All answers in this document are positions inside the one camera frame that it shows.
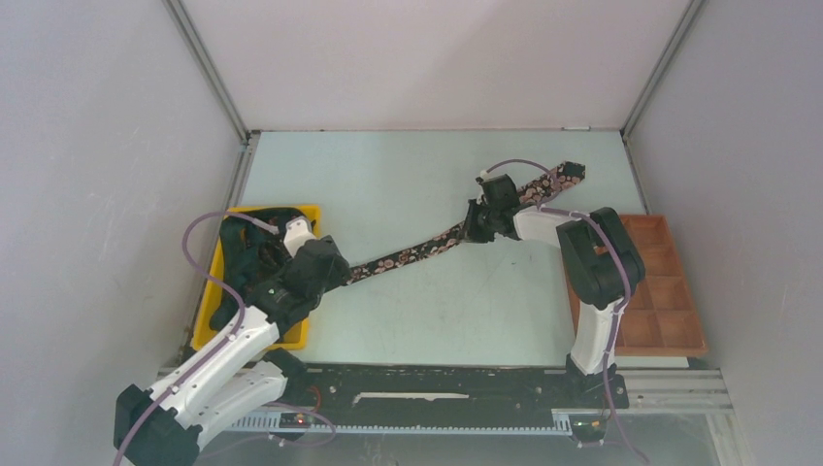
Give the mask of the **pink rose floral tie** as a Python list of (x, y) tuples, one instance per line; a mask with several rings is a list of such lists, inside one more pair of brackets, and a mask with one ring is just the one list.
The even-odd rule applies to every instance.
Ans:
[[(480, 177), (492, 177), (490, 175), (491, 171), (507, 164), (506, 160), (500, 162), (490, 167), (489, 170), (482, 172)], [(524, 205), (524, 208), (538, 207), (553, 200), (561, 192), (582, 183), (586, 176), (586, 167), (572, 161), (564, 161), (551, 169), (543, 166), (541, 170), (543, 173), (539, 177), (532, 179), (521, 187), (516, 186), (520, 202)], [(473, 199), (479, 201), (480, 195)], [(353, 266), (351, 269), (352, 276), (347, 284), (359, 283), (371, 277), (433, 258), (461, 244), (469, 244), (462, 241), (464, 219), (449, 227), (446, 231), (414, 246)]]

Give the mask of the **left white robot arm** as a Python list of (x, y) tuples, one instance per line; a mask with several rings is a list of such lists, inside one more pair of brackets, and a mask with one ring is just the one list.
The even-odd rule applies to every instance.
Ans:
[(204, 347), (147, 389), (131, 384), (115, 403), (115, 464), (192, 465), (204, 447), (248, 412), (307, 391), (300, 361), (271, 346), (350, 276), (331, 236), (288, 241), (292, 256), (260, 283)]

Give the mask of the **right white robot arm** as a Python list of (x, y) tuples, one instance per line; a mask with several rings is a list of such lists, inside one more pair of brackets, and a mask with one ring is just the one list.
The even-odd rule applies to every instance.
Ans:
[(563, 267), (579, 302), (576, 340), (570, 352), (577, 371), (564, 380), (568, 399), (588, 406), (604, 384), (599, 373), (613, 362), (616, 331), (645, 266), (617, 211), (590, 213), (547, 205), (468, 201), (461, 238), (490, 243), (496, 237), (537, 241), (560, 250)]

